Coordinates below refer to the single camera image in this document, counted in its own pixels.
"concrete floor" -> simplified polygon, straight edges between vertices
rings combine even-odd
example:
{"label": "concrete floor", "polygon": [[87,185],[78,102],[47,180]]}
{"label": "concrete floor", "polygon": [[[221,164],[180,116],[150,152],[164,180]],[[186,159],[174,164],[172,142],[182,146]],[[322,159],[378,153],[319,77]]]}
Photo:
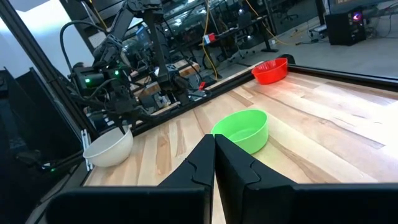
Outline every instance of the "concrete floor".
{"label": "concrete floor", "polygon": [[288,10],[288,15],[298,15],[291,21],[283,20],[278,13],[273,13],[272,18],[274,20],[274,25],[276,32],[278,34],[284,33],[289,29],[300,25],[301,23],[308,21],[315,16],[317,16],[317,6],[314,0],[300,0]]}
{"label": "concrete floor", "polygon": [[[387,35],[389,30],[389,17],[372,19],[370,26],[374,27],[376,24],[378,34],[380,36]],[[252,50],[256,50],[257,53],[248,55],[245,59],[239,60],[239,62],[253,65],[260,61],[276,58],[281,54],[291,54],[295,57],[297,65],[380,77],[398,77],[398,51],[395,50],[398,48],[398,16],[392,16],[392,28],[388,35],[388,37],[397,37],[397,39],[371,37],[368,40],[350,47],[340,45],[332,46],[328,42],[295,45],[297,42],[309,42],[310,38],[307,34],[307,29],[316,27],[317,25],[319,25],[319,23],[316,17],[309,21],[309,25],[305,22],[279,35],[278,38],[288,45],[272,45],[272,48],[279,49],[277,53],[260,52],[260,50],[265,47],[265,44],[261,43],[252,48]],[[220,65],[220,73],[226,76],[236,73],[235,69],[244,68],[242,66],[225,68],[226,66],[224,63],[225,62]]]}

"wooden tabletop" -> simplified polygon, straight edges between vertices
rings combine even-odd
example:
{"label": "wooden tabletop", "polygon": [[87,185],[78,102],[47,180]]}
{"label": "wooden tabletop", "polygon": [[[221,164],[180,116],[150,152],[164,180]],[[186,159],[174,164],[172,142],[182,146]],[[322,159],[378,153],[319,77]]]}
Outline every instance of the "wooden tabletop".
{"label": "wooden tabletop", "polygon": [[[121,165],[85,185],[157,185],[225,116],[265,110],[269,140],[253,156],[299,183],[398,181],[398,93],[290,73],[245,83],[134,138]],[[225,223],[215,188],[213,223]]]}

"chair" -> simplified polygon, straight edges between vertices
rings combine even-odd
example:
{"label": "chair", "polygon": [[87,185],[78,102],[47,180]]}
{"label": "chair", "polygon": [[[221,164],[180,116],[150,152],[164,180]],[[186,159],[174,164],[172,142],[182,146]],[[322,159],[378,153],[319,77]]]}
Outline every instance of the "chair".
{"label": "chair", "polygon": [[272,6],[275,7],[275,9],[272,10],[274,13],[280,13],[279,18],[282,18],[280,20],[280,23],[283,24],[284,21],[292,21],[294,18],[298,18],[298,14],[289,14],[288,11],[294,6],[294,3],[292,0],[276,0],[271,2]]}

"computer tower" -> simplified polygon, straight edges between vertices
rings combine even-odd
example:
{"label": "computer tower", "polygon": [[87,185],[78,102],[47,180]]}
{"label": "computer tower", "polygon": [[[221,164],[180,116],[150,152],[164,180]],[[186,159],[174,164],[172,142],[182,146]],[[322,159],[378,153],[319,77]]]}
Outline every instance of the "computer tower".
{"label": "computer tower", "polygon": [[351,46],[366,40],[362,9],[353,9],[346,13],[326,15],[329,42],[331,45]]}

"desk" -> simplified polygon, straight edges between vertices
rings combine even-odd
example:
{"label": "desk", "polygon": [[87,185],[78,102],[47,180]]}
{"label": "desk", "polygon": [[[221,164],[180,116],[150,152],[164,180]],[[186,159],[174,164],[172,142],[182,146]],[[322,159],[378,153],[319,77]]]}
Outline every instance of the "desk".
{"label": "desk", "polygon": [[[85,185],[157,185],[217,121],[246,108],[269,116],[268,143],[253,156],[298,183],[398,181],[398,93],[289,73],[271,85],[247,82],[136,136],[126,161],[95,167]],[[213,223],[225,223],[215,186]]]}
{"label": "desk", "polygon": [[[259,26],[260,33],[261,33],[262,37],[264,38],[264,43],[266,44],[266,48],[262,49],[261,51],[262,52],[278,52],[277,49],[271,49],[269,42],[268,42],[269,38],[267,35],[267,31],[266,31],[265,27],[261,24],[261,22],[264,22],[266,19],[268,19],[268,16],[262,16],[262,17],[260,17],[260,19],[252,20],[250,24],[248,24],[244,27],[239,27],[237,29],[229,30],[228,32],[217,35],[216,40],[214,40],[213,42],[211,42],[209,44],[205,44],[206,53],[209,55],[209,50],[208,50],[209,46],[212,46],[225,38],[231,37],[231,36],[237,34],[238,32],[241,32],[241,31],[247,29],[248,27],[256,26],[256,25]],[[228,56],[225,52],[225,49],[223,49],[223,54],[224,54],[225,58],[228,58]]]}

